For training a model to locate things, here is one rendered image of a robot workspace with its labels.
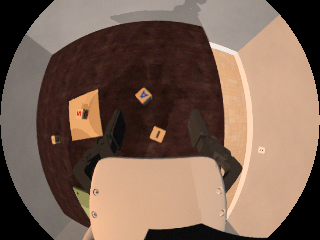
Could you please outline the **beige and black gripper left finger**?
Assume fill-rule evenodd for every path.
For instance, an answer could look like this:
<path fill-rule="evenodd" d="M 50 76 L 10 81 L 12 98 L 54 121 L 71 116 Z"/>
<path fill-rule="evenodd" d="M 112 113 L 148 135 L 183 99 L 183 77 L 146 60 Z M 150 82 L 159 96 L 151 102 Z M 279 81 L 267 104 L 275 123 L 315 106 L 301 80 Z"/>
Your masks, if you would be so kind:
<path fill-rule="evenodd" d="M 110 122 L 110 123 L 109 123 Z M 126 124 L 120 109 L 115 109 L 109 120 L 104 136 L 96 140 L 96 144 L 84 152 L 83 158 L 73 168 L 73 174 L 90 195 L 91 171 L 99 160 L 107 157 L 117 157 L 116 151 L 122 146 Z"/>

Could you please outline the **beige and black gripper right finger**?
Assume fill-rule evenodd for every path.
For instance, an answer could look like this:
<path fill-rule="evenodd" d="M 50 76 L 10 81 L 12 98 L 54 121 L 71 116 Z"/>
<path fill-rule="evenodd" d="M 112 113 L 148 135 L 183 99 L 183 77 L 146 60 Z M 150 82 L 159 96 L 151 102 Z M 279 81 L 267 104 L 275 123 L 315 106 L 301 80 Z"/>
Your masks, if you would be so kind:
<path fill-rule="evenodd" d="M 224 184 L 226 193 L 235 183 L 243 168 L 242 165 L 231 156 L 229 149 L 218 143 L 214 135 L 210 135 L 204 119 L 197 108 L 191 110 L 188 121 L 188 130 L 194 150 L 198 150 L 197 156 L 214 158 L 224 170 Z M 206 129 L 207 128 L 207 129 Z M 214 156 L 213 156 L 214 155 Z"/>

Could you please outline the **orange flat mat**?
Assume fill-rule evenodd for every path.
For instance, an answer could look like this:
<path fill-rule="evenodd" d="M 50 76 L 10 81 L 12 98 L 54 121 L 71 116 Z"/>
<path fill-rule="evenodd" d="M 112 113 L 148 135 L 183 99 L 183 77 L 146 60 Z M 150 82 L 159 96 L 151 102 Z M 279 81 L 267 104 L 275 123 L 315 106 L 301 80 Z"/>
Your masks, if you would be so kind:
<path fill-rule="evenodd" d="M 77 108 L 89 110 L 87 120 L 76 118 Z M 72 141 L 103 136 L 99 89 L 69 101 L 69 119 Z"/>

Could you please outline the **orange letter block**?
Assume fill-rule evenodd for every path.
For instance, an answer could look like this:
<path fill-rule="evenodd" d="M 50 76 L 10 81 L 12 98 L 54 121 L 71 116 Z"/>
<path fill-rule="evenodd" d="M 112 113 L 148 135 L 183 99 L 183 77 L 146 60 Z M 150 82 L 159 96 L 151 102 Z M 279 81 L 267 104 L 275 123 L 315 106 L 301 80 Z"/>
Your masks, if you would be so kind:
<path fill-rule="evenodd" d="M 87 120 L 88 112 L 89 112 L 89 110 L 77 108 L 76 118 L 82 119 L 82 120 Z"/>
<path fill-rule="evenodd" d="M 159 127 L 154 126 L 150 138 L 151 138 L 151 139 L 154 139 L 154 140 L 156 140 L 156 141 L 158 141 L 158 142 L 162 142 L 162 140 L 163 140 L 163 138 L 164 138 L 164 136 L 165 136 L 165 133 L 166 133 L 165 130 L 163 130 L 163 129 L 159 128 Z"/>
<path fill-rule="evenodd" d="M 141 89 L 135 96 L 143 105 L 146 105 L 152 99 L 152 94 L 145 87 Z"/>
<path fill-rule="evenodd" d="M 51 136 L 52 137 L 52 144 L 60 143 L 59 135 Z"/>

